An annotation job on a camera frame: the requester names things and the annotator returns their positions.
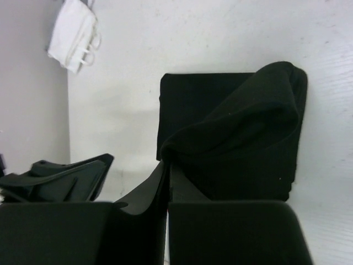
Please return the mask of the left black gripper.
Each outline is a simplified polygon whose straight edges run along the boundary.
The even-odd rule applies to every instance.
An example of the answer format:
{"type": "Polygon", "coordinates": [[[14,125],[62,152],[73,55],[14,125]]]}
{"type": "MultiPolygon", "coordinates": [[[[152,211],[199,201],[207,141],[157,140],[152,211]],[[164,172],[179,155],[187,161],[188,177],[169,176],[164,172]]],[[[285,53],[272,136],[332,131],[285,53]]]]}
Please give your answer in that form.
{"type": "Polygon", "coordinates": [[[99,196],[113,160],[109,153],[66,165],[40,160],[27,172],[5,174],[1,159],[2,202],[92,202],[99,196]]]}

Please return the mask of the black tank top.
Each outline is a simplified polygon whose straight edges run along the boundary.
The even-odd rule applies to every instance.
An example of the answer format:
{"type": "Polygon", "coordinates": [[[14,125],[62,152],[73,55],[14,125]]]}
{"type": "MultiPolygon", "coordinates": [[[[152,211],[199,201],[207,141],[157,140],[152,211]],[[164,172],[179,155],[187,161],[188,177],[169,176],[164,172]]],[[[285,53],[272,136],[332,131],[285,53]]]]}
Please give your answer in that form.
{"type": "Polygon", "coordinates": [[[287,201],[307,88],[307,74],[287,61],[248,73],[167,73],[156,159],[180,166],[212,200],[287,201]]]}

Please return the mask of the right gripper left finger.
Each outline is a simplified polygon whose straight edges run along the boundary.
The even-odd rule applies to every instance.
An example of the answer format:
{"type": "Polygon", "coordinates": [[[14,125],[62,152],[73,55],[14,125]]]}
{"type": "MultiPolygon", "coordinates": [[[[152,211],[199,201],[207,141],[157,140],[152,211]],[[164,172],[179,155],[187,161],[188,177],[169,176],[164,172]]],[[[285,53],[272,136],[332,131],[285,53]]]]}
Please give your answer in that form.
{"type": "Polygon", "coordinates": [[[97,264],[163,264],[169,166],[160,162],[135,189],[112,203],[97,264]]]}

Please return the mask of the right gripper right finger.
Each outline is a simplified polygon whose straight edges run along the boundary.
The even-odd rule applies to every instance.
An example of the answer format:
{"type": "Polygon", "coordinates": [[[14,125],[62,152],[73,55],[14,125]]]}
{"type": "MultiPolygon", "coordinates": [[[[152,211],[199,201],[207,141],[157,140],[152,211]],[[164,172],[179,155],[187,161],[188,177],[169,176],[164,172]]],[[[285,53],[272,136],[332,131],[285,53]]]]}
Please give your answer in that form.
{"type": "Polygon", "coordinates": [[[175,163],[169,168],[169,201],[171,203],[210,202],[185,176],[183,169],[175,163]]]}

